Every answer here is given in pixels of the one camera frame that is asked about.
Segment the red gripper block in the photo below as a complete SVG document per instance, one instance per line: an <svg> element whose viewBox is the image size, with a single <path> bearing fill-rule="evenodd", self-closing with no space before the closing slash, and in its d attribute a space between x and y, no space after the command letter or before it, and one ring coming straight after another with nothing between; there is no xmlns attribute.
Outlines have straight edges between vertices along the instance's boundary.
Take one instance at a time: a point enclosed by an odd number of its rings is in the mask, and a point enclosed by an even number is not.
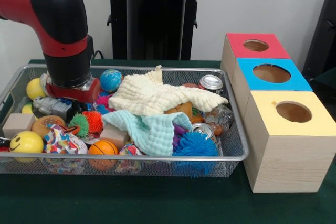
<svg viewBox="0 0 336 224"><path fill-rule="evenodd" d="M91 77L83 86L75 88L63 88L54 85L51 77L47 78L46 89L49 96L76 100L81 103L93 103L100 92L100 81Z"/></svg>

